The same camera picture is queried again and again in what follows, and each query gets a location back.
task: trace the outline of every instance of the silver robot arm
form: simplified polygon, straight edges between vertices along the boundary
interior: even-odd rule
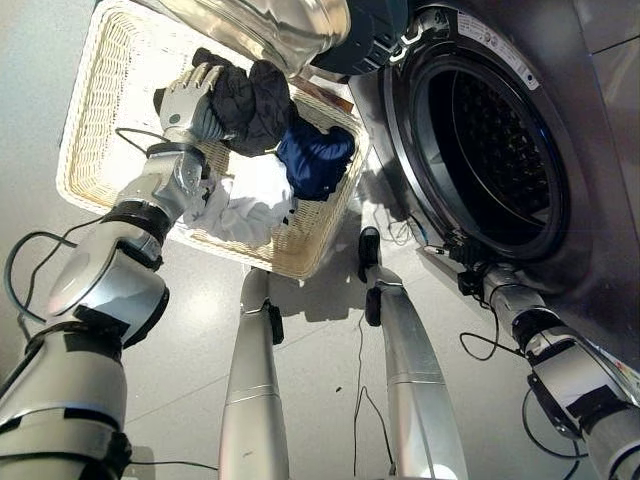
[[[640,478],[640,408],[627,381],[562,323],[508,266],[484,278],[484,297],[532,367],[529,385],[556,430],[582,438],[602,479]]]
[[[200,65],[167,89],[160,120],[169,141],[148,149],[141,175],[56,281],[46,328],[0,391],[3,479],[115,479],[128,464],[120,355],[146,337],[169,300],[156,270],[205,166],[194,144],[222,137],[207,99],[220,71]]]

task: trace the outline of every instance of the laundry basket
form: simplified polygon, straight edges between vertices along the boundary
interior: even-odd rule
[[[98,214],[111,208],[118,192],[140,174],[146,161],[141,152],[115,135],[115,128],[162,133],[153,92],[189,68],[198,47],[247,70],[251,67],[251,60],[148,8],[125,0],[98,5],[60,150],[56,185],[64,199]],[[294,86],[290,91],[303,118],[320,129],[339,125],[355,139],[355,154],[335,193],[326,202],[300,201],[293,221],[275,228],[272,241],[262,247],[223,242],[180,222],[169,233],[170,238],[293,278],[313,273],[355,188],[369,138],[356,117]],[[211,167],[221,174],[232,173],[234,164],[243,160],[221,144],[200,148]]]

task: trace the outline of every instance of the label sticker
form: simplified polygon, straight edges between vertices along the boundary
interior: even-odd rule
[[[480,20],[458,12],[458,33],[481,43],[498,55],[516,72],[529,90],[533,91],[540,86],[520,55]]]

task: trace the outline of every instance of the wire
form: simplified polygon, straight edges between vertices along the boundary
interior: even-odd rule
[[[24,371],[25,368],[27,368],[27,365],[31,363],[31,360],[33,360],[36,354],[40,351],[41,346],[42,344],[40,343],[40,344],[37,344],[34,348],[30,348],[27,350],[27,353],[22,358],[18,366],[13,369],[13,371],[9,374],[7,379],[4,381],[4,383],[0,387],[0,399],[4,397],[5,393],[9,391],[9,389],[11,388],[11,385],[15,383],[15,381],[18,379],[20,374]]]
[[[360,316],[358,320],[358,331],[360,333],[360,346],[358,347],[358,387],[356,389],[356,405],[353,412],[353,476],[356,476],[356,466],[358,462],[358,414],[360,413],[360,405],[362,404],[362,396],[364,395],[373,409],[376,411],[378,418],[380,419],[380,424],[382,425],[382,433],[384,434],[384,442],[387,448],[387,455],[389,456],[389,463],[391,464],[391,468],[393,469],[393,455],[391,454],[391,446],[389,444],[389,435],[387,433],[387,426],[384,422],[384,418],[382,413],[380,413],[380,409],[377,407],[371,396],[369,395],[369,390],[366,385],[362,385],[362,348],[364,346],[364,332],[362,331],[362,320],[364,319],[364,312]]]
[[[531,440],[531,442],[540,450],[542,450],[546,454],[551,455],[552,457],[555,457],[555,458],[560,458],[562,460],[577,460],[580,458],[588,457],[589,455],[587,453],[580,453],[579,450],[575,453],[575,455],[558,453],[542,445],[542,443],[540,443],[540,441],[533,436],[533,433],[531,433],[531,429],[529,428],[529,421],[527,419],[527,405],[529,404],[529,398],[531,397],[531,392],[532,392],[532,389],[530,388],[529,390],[527,390],[527,393],[524,395],[524,398],[522,399],[522,409],[521,409],[522,426],[524,427],[524,431],[527,434],[527,437],[529,437],[529,440]]]
[[[576,442],[575,440],[573,440],[573,451],[576,453],[576,455],[580,455],[578,442]],[[580,460],[576,460],[575,462],[573,462],[573,466],[571,467],[571,470],[567,472],[567,474],[562,478],[562,480],[570,480],[578,470],[579,466],[580,466]]]
[[[100,220],[102,220],[103,217],[97,218],[95,220],[91,220],[90,222],[85,222],[85,223],[81,223],[79,225],[75,225],[71,228],[69,228],[66,232],[64,232],[62,234],[62,238],[66,239],[71,233],[75,232],[76,230],[79,230],[81,228],[87,227],[89,225],[93,225],[94,223],[99,222]],[[33,300],[33,293],[35,290],[35,286],[36,286],[36,276],[38,275],[38,272],[40,271],[40,269],[42,267],[44,267],[46,265],[46,263],[51,260],[51,258],[56,254],[56,252],[58,251],[58,249],[62,246],[62,242],[58,242],[56,244],[55,247],[53,247],[51,249],[51,251],[49,251],[49,253],[42,259],[42,261],[33,269],[33,271],[31,272],[31,277],[29,278],[29,289],[27,291],[27,298],[24,301],[24,308],[28,309],[29,306],[31,305],[31,301]],[[28,341],[31,340],[31,334],[29,333],[29,330],[27,329],[27,326],[25,324],[25,315],[20,312],[18,314],[17,317],[17,322],[18,322],[18,326],[20,327],[20,330],[22,330],[22,333],[25,337],[25,339]]]
[[[484,300],[482,300],[482,298],[480,298],[477,295],[473,296],[473,298],[480,304],[480,307],[484,308],[485,310],[491,310],[491,313],[493,314],[494,328],[496,333],[493,340],[483,337],[482,335],[478,335],[476,333],[471,333],[471,332],[462,332],[460,335],[458,335],[458,340],[460,341],[460,344],[462,345],[462,348],[467,353],[467,355],[476,359],[479,362],[486,362],[487,360],[490,360],[493,357],[493,355],[496,353],[498,348],[500,348],[501,350],[509,352],[513,355],[516,355],[521,358],[525,358],[525,356],[518,350],[514,350],[500,344],[499,342],[500,341],[500,324],[499,324],[500,322],[498,321],[498,314],[496,313],[495,309],[492,306],[493,296],[496,294],[498,290],[506,287],[520,287],[520,286],[522,285],[519,283],[505,283],[503,285],[498,285],[496,288],[493,289],[493,291],[491,292],[491,295],[489,295],[489,302],[485,302]],[[473,337],[473,338],[477,338],[478,340],[482,340],[483,342],[489,343],[492,345],[491,350],[484,357],[475,355],[471,353],[471,351],[469,350],[469,347],[467,347],[467,344],[464,341],[465,337]]]
[[[208,470],[213,470],[214,472],[218,471],[218,467],[212,467],[211,465],[205,465],[204,463],[198,462],[187,462],[186,460],[171,460],[166,462],[139,462],[137,460],[132,460],[129,462],[129,465],[187,465],[189,467],[206,468]]]
[[[140,130],[138,128],[118,127],[118,128],[116,128],[115,131],[116,131],[116,135],[118,135],[121,139],[123,139],[125,142],[127,142],[132,147],[140,150],[145,156],[147,155],[147,151],[144,148],[142,148],[140,145],[135,143],[133,140],[131,140],[129,137],[123,135],[122,132],[140,133],[142,135],[148,135],[150,137],[155,137],[155,138],[157,138],[159,140],[162,140],[164,142],[168,142],[169,141],[169,139],[163,137],[162,135],[158,135],[157,133],[153,133],[153,132],[148,132],[147,130]]]
[[[20,240],[18,240],[18,242],[13,246],[13,248],[9,252],[9,255],[7,255],[7,262],[5,263],[5,266],[4,266],[3,280],[4,280],[4,288],[7,291],[9,300],[11,301],[13,306],[16,307],[18,311],[22,313],[25,317],[29,317],[30,319],[35,320],[38,323],[45,324],[46,320],[44,318],[33,313],[31,310],[25,307],[22,304],[22,302],[20,302],[13,288],[13,283],[12,283],[13,264],[16,260],[16,256],[18,255],[18,252],[20,252],[20,249],[24,246],[25,243],[27,243],[32,238],[37,238],[37,237],[45,237],[52,240],[56,240],[59,244],[64,245],[65,247],[76,248],[77,245],[73,242],[70,242],[64,237],[56,235],[55,233],[46,232],[46,231],[36,231],[36,232],[28,233],[27,235],[22,237]]]

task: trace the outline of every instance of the tile floor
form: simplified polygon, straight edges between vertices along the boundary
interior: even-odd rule
[[[91,218],[58,196],[53,179],[93,6],[91,0],[53,0],[43,9],[41,2],[20,0],[9,2],[0,18],[0,260],[27,231],[62,231]],[[369,168],[380,169],[375,157],[369,159]],[[275,360],[294,479],[351,477],[357,322],[364,303],[364,288],[354,276],[355,241],[361,226],[372,223],[391,240],[386,226],[397,210],[384,182],[367,183],[377,177],[363,177],[317,275],[304,285],[283,278],[272,282],[274,300],[285,317],[286,339],[276,349]],[[25,252],[16,272],[20,288],[31,260],[47,248],[34,244]],[[458,343],[457,335],[465,329],[490,335],[491,318],[473,301],[461,298],[451,279],[416,252],[414,242],[400,246],[385,241],[382,249],[385,264],[403,277],[439,356],[470,477],[563,478],[570,463],[535,450],[520,425],[526,365],[502,353],[479,363]],[[165,259],[162,274],[172,289],[170,306],[148,340],[124,355],[129,384],[126,429],[138,459],[216,464],[243,267],[175,242],[168,242]],[[61,256],[42,272],[35,308],[42,307],[63,262]],[[2,376],[17,362],[23,346],[14,319],[14,310],[0,297]],[[386,414],[382,332],[366,325],[363,380]],[[567,442],[556,436],[534,405],[531,417],[541,439],[568,451]],[[362,411],[358,432],[359,475],[384,476],[384,443],[370,408]],[[173,466],[138,467],[127,475],[139,480],[216,478],[206,470]],[[583,462],[574,478],[595,476]]]
[[[368,169],[376,173],[380,168],[373,153]],[[362,183],[376,177],[375,185]],[[486,364],[464,354],[458,333],[470,329],[490,335],[492,319],[458,295],[453,281],[416,251],[413,239],[396,238],[398,243],[406,241],[403,245],[392,240],[387,226],[394,221],[390,212],[395,206],[388,185],[379,179],[377,175],[363,177],[315,276],[304,284],[283,277],[271,281],[273,300],[284,316],[285,341],[276,347],[275,361],[292,478],[352,476],[357,325],[365,293],[354,274],[355,245],[360,228],[372,224],[384,232],[384,263],[404,279],[439,355],[471,478],[562,478],[571,465],[536,451],[520,425],[528,368],[506,354],[498,353]],[[377,198],[387,199],[385,204],[363,198],[362,192],[371,189],[378,190]],[[392,224],[392,232],[397,233],[399,227]],[[171,251],[166,255],[167,265],[184,272],[202,261],[194,258],[193,264],[182,261],[178,267],[171,262]],[[127,432],[139,459],[216,463],[242,267],[218,258],[209,258],[207,263],[211,274],[198,276],[197,282],[174,283],[167,277],[173,287],[169,311],[148,341],[125,354],[130,385]],[[363,328],[363,381],[386,415],[382,331],[366,323]],[[545,441],[567,448],[537,407],[531,406],[531,414],[532,424]],[[362,411],[358,438],[359,476],[384,476],[388,464],[383,437],[370,408]],[[177,466],[135,467],[127,473],[140,480],[176,475],[209,478],[206,471]],[[594,474],[585,465],[575,478],[594,478]]]

